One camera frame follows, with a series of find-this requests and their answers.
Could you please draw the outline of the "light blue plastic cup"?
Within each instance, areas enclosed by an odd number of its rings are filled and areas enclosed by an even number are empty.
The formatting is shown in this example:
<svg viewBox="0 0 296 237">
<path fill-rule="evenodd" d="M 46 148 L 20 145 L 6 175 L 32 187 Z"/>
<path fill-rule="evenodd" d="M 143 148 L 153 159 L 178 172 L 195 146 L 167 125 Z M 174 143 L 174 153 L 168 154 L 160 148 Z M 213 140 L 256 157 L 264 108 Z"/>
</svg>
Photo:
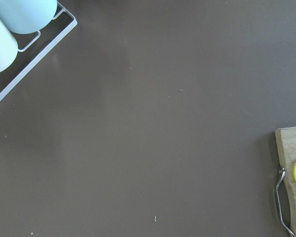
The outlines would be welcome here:
<svg viewBox="0 0 296 237">
<path fill-rule="evenodd" d="M 12 32 L 30 34 L 53 19 L 56 0 L 0 0 L 0 20 Z"/>
</svg>

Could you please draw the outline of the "white plastic cup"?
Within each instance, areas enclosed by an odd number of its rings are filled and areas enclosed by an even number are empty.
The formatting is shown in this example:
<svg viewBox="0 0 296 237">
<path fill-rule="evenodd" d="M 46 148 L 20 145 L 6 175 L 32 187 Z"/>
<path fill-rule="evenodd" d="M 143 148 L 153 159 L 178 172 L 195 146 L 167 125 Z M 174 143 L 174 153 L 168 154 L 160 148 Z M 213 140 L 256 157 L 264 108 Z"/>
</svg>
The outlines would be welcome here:
<svg viewBox="0 0 296 237">
<path fill-rule="evenodd" d="M 0 20 L 0 72 L 8 68 L 18 53 L 18 44 L 14 36 Z"/>
</svg>

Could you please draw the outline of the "wooden cutting board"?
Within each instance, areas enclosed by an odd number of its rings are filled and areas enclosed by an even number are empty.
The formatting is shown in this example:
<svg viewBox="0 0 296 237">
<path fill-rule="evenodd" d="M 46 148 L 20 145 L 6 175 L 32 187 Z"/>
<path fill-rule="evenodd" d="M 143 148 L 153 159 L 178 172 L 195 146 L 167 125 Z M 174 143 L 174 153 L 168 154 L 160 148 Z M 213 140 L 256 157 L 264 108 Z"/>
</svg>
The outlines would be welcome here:
<svg viewBox="0 0 296 237">
<path fill-rule="evenodd" d="M 286 170 L 279 195 L 283 220 L 296 236 L 296 183 L 293 167 L 296 161 L 296 127 L 279 128 L 275 131 L 279 164 Z"/>
</svg>

